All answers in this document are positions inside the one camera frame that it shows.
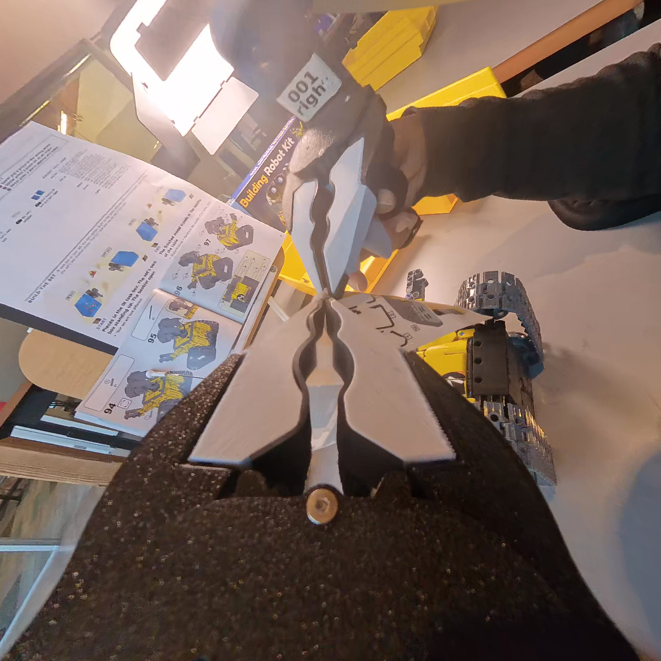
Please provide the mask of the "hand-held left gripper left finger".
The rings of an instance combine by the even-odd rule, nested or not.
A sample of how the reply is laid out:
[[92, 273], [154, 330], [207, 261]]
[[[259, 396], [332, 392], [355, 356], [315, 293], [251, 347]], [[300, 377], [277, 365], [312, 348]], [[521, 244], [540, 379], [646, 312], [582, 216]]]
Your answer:
[[307, 379], [317, 368], [326, 300], [313, 300], [242, 353], [200, 434], [189, 462], [250, 466], [302, 428], [309, 414]]

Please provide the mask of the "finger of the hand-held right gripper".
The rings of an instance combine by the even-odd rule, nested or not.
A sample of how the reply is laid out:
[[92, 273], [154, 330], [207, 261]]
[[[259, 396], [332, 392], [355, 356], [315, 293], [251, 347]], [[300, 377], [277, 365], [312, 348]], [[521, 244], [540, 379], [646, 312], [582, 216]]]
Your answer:
[[327, 288], [340, 298], [346, 279], [358, 269], [359, 253], [376, 210], [376, 195], [363, 181], [365, 137], [348, 146], [331, 167], [333, 199], [326, 213], [327, 234], [321, 254]]
[[326, 182], [303, 182], [293, 193], [290, 235], [317, 293], [331, 294], [327, 245], [331, 234], [328, 212], [332, 188]]

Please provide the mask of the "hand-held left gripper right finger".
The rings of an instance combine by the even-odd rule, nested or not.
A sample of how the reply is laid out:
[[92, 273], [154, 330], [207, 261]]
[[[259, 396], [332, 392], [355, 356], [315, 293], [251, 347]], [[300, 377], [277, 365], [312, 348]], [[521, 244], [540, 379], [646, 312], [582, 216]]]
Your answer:
[[351, 375], [344, 393], [354, 432], [403, 463], [451, 461], [456, 453], [402, 351], [337, 301], [339, 346], [348, 350]]

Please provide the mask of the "white sticker sheet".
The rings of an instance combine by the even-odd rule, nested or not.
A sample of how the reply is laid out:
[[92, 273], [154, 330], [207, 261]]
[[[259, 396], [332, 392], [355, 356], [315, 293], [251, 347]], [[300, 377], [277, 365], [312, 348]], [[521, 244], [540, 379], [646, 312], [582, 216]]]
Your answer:
[[339, 300], [354, 320], [379, 333], [402, 352], [411, 352], [442, 336], [484, 323], [485, 316], [451, 305], [392, 295], [352, 293]]

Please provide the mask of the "yellow grey toy tracked vehicle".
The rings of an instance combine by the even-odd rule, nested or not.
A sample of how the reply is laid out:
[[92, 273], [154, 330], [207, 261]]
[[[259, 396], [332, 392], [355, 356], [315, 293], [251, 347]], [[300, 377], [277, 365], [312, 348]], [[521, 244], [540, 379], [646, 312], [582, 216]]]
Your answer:
[[533, 379], [544, 367], [541, 330], [525, 287], [514, 274], [487, 270], [461, 284], [455, 306], [476, 313], [461, 330], [446, 331], [417, 350], [474, 409], [460, 424], [461, 449], [471, 463], [517, 458], [550, 497], [557, 486], [553, 450], [535, 420]]

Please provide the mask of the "person's right forearm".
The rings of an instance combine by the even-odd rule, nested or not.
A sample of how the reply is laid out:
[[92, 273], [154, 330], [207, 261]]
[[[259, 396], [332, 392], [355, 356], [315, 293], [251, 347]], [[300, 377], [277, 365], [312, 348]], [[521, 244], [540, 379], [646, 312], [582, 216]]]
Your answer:
[[557, 87], [412, 109], [403, 120], [424, 173], [415, 201], [541, 201], [581, 231], [660, 212], [660, 43]]

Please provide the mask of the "person's right hand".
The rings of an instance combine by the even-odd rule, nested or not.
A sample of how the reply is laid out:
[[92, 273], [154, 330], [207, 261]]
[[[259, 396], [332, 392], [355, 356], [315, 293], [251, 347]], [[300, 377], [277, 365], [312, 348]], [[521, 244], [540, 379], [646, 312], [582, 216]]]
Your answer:
[[415, 235], [419, 217], [413, 208], [423, 197], [428, 150], [422, 110], [410, 107], [402, 116], [392, 120], [390, 126], [394, 134], [390, 163], [406, 178], [407, 194], [405, 201], [398, 203], [395, 192], [381, 188], [376, 209], [392, 248], [399, 250], [406, 247]]

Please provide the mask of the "blue toy kit box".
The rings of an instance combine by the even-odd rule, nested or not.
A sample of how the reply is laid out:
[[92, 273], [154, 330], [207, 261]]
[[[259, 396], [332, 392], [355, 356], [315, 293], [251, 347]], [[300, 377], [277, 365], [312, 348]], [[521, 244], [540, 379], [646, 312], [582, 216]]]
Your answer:
[[303, 123], [292, 117], [232, 194], [228, 204], [284, 232], [283, 193], [293, 151], [302, 135]]

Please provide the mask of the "white book stand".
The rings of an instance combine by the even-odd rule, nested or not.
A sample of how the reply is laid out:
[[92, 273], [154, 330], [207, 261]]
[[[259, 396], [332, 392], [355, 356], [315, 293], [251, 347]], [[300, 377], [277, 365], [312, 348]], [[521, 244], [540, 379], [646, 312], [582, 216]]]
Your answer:
[[[284, 266], [280, 249], [231, 352], [245, 349], [256, 335]], [[112, 360], [112, 354], [38, 330], [32, 330], [19, 350], [19, 365], [27, 380], [42, 389], [83, 400]]]

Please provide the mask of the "white printed instruction sheet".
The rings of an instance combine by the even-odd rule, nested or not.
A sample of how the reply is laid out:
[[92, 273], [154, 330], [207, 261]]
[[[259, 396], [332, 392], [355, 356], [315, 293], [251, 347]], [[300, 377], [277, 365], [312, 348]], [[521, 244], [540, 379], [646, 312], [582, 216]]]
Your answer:
[[30, 122], [1, 143], [1, 317], [115, 353], [215, 202]]

